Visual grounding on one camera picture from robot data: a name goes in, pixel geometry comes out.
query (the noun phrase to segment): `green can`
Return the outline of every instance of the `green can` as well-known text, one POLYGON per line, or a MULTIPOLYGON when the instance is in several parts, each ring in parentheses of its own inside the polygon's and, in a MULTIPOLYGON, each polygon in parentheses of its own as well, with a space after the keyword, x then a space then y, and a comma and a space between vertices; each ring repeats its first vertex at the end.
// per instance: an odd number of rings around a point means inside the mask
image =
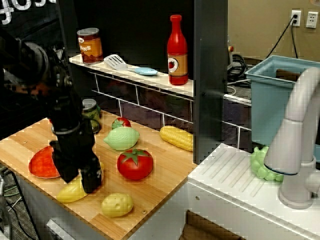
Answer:
POLYGON ((82 115, 86 119, 90 119, 93 133, 98 133, 101 129, 100 123, 100 108, 97 102, 93 99, 82 100, 83 109, 82 115))

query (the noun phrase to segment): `sink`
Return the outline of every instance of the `sink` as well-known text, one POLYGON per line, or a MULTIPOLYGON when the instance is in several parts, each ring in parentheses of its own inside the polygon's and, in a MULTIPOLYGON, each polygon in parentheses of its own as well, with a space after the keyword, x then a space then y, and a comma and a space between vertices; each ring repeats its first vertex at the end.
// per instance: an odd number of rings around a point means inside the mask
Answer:
MULTIPOLYGON (((303 210, 287 207, 278 198, 282 183, 258 178, 251 170, 250 156, 222 143, 189 175, 188 182, 300 239, 320 240, 320 199, 312 195, 313 205, 303 210)), ((249 219, 243 221, 252 224, 249 219)))

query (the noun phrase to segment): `beige wall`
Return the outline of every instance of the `beige wall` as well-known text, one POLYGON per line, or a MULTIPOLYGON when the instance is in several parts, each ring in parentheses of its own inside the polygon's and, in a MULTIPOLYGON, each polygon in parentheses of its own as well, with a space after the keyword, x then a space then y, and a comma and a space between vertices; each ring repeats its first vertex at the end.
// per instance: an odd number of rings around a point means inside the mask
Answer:
MULTIPOLYGON (((295 44, 301 59, 320 62, 320 14, 317 28, 306 28, 309 11, 320 7, 309 0, 229 0, 228 34, 235 52, 265 59, 287 26, 291 10, 302 10, 300 27, 294 27, 295 44)), ((287 29, 273 54, 295 58, 291 29, 287 29)))

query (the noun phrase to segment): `orange can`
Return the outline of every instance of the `orange can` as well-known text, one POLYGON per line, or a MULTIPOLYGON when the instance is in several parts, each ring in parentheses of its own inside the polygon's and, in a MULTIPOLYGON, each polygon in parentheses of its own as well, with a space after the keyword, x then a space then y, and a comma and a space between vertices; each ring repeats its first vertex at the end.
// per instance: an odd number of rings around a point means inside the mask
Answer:
POLYGON ((98 64, 103 62, 101 39, 99 29, 90 27, 76 32, 84 64, 98 64))

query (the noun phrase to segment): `can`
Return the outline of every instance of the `can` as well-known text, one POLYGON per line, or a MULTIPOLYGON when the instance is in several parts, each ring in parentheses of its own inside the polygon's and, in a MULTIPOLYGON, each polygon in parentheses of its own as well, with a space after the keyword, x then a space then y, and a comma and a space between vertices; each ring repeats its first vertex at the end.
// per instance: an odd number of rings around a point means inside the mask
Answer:
POLYGON ((76 32, 82 61, 84 64, 98 64, 103 62, 101 39, 99 29, 95 27, 85 28, 76 32))
POLYGON ((98 133, 101 128, 101 123, 97 102, 93 99, 84 99, 82 104, 82 116, 85 119, 90 119, 93 133, 98 133))

